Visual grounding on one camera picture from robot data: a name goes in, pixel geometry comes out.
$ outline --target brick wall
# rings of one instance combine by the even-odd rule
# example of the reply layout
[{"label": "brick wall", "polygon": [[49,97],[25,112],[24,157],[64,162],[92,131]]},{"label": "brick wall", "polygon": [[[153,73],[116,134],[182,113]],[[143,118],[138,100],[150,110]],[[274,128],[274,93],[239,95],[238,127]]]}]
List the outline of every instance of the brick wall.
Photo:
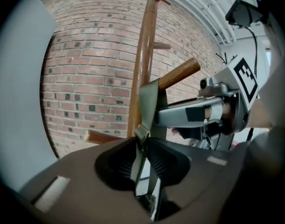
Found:
[{"label": "brick wall", "polygon": [[[90,146],[87,129],[126,136],[137,41],[147,0],[44,0],[55,30],[42,70],[42,114],[59,156]],[[199,82],[222,66],[220,48],[176,5],[158,6],[152,77],[195,57],[201,71],[167,90],[175,102],[198,94]]]}]

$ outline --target white ceiling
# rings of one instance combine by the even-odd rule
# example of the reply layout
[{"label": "white ceiling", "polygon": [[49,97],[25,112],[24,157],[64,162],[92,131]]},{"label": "white ceiling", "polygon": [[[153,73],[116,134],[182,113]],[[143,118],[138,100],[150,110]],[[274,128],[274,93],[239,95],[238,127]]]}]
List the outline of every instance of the white ceiling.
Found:
[{"label": "white ceiling", "polygon": [[[235,30],[225,20],[225,15],[235,0],[170,0],[191,13],[216,39],[218,43],[236,41]],[[257,5],[256,0],[243,0]]]}]

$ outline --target wooden coat rack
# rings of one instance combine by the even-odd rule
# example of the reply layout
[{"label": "wooden coat rack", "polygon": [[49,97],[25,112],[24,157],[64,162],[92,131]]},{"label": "wooden coat rack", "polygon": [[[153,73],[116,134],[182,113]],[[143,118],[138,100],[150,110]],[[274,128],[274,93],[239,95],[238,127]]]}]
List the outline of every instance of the wooden coat rack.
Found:
[{"label": "wooden coat rack", "polygon": [[[133,73],[127,131],[128,137],[134,136],[134,130],[141,123],[141,113],[138,104],[138,91],[140,86],[147,84],[150,81],[153,50],[171,48],[169,44],[155,42],[157,7],[159,1],[163,1],[170,5],[170,3],[166,0],[148,0],[142,19],[142,28],[139,35]],[[195,58],[191,58],[161,77],[159,79],[159,90],[165,90],[199,70],[200,65],[198,61]],[[85,141],[96,144],[103,144],[118,139],[120,139],[120,137],[115,137],[92,130],[87,130],[85,134]]]}]

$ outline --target silver metal device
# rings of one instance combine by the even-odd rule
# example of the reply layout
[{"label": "silver metal device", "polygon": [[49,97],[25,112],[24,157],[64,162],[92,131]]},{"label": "silver metal device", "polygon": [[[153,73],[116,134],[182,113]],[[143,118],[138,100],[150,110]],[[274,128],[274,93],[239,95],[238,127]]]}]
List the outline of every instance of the silver metal device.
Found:
[{"label": "silver metal device", "polygon": [[[257,93],[256,78],[243,56],[238,55],[212,77],[200,81],[197,98],[176,102],[157,111],[155,123],[177,128],[184,138],[207,140],[211,148],[218,149],[220,145],[214,140],[225,140],[221,134],[232,137],[246,127]],[[232,123],[222,117],[225,103],[230,104],[234,112]]]}]

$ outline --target white wall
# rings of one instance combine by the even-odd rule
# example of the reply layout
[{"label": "white wall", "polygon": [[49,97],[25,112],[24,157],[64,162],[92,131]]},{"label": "white wall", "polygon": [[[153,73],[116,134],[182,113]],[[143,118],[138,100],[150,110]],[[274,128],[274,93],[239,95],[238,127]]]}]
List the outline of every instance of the white wall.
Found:
[{"label": "white wall", "polygon": [[[262,26],[253,27],[253,31],[257,36],[257,44],[258,44],[258,57],[257,57],[257,82],[259,88],[261,88],[268,77],[269,73],[269,64],[266,55],[266,40],[267,37],[265,36],[264,28]],[[228,46],[221,46],[221,51],[224,56],[224,53],[227,53],[228,62],[232,59],[233,56],[242,54],[246,62],[248,63],[249,67],[254,72],[255,67],[255,42],[253,37],[251,36],[250,32],[246,29],[241,29],[236,31],[236,37],[238,40],[233,42],[231,45]],[[259,135],[260,133],[265,132],[265,129],[254,129],[253,138]],[[249,133],[249,128],[244,129],[240,133],[235,134],[234,141],[243,142],[246,140],[247,135]]]},{"label": "white wall", "polygon": [[40,0],[21,0],[0,31],[0,177],[18,191],[57,161],[40,109],[40,76],[56,23]]}]

